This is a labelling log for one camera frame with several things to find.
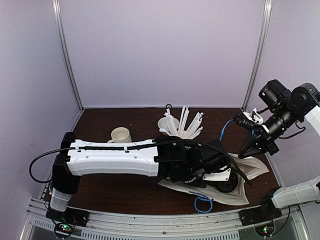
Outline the black plastic cup lid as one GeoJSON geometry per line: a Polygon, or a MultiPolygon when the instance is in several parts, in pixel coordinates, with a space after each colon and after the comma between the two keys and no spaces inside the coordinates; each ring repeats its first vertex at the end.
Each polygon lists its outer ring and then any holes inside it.
{"type": "Polygon", "coordinates": [[[230,193],[236,189],[239,183],[238,175],[231,172],[227,181],[218,181],[216,188],[222,193],[230,193]]]}

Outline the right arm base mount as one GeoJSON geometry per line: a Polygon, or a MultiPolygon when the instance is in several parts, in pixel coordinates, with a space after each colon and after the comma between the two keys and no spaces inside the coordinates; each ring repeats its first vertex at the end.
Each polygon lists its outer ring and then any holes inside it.
{"type": "Polygon", "coordinates": [[[275,219],[282,216],[282,211],[274,206],[271,196],[265,196],[259,206],[245,208],[238,214],[242,226],[254,225],[258,236],[268,238],[276,233],[275,219]]]}

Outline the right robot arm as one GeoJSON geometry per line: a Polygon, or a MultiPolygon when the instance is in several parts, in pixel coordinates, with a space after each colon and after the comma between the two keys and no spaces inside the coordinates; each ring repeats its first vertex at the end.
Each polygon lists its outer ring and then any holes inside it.
{"type": "MultiPolygon", "coordinates": [[[[276,154],[279,151],[276,140],[285,139],[285,131],[298,122],[307,121],[316,133],[320,132],[320,93],[313,84],[304,83],[289,90],[274,79],[268,81],[258,95],[272,115],[263,120],[261,112],[253,109],[251,113],[243,110],[233,117],[235,124],[250,132],[240,148],[240,159],[265,153],[276,154]]],[[[320,202],[319,177],[270,190],[261,199],[256,216],[266,221],[276,209],[309,202],[320,202]]]]}

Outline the checkered paper takeout bag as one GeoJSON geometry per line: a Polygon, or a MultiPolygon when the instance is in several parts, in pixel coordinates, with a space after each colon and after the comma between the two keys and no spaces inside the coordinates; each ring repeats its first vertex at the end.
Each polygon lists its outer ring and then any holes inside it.
{"type": "MultiPolygon", "coordinates": [[[[235,160],[239,165],[240,170],[246,174],[249,180],[269,172],[268,167],[256,157],[250,156],[240,159],[236,154],[230,153],[229,155],[235,160]]],[[[207,184],[206,188],[200,188],[180,182],[172,183],[167,180],[162,180],[159,182],[159,185],[171,190],[196,196],[194,200],[195,211],[206,214],[212,211],[214,202],[228,206],[244,206],[250,203],[246,196],[244,179],[238,175],[238,180],[237,187],[230,193],[222,193],[209,184],[207,184]]]]}

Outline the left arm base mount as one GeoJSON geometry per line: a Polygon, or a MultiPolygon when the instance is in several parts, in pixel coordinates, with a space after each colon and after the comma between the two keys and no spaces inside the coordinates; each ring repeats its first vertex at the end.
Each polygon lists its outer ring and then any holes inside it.
{"type": "Polygon", "coordinates": [[[86,227],[89,220],[89,212],[67,207],[64,212],[59,212],[48,208],[46,218],[50,219],[54,225],[54,234],[61,239],[69,238],[76,227],[86,227]]]}

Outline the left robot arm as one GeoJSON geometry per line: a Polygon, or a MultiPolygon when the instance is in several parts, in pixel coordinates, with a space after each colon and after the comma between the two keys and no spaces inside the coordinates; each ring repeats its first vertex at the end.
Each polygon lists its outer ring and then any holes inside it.
{"type": "Polygon", "coordinates": [[[160,136],[138,142],[107,143],[84,141],[77,139],[73,132],[66,132],[60,148],[40,154],[29,166],[51,154],[56,157],[49,180],[53,186],[49,207],[61,222],[72,218],[67,205],[71,196],[78,192],[80,178],[84,175],[141,175],[170,179],[174,183],[197,182],[204,188],[208,175],[233,168],[245,182],[250,182],[218,139],[204,143],[160,136]]]}

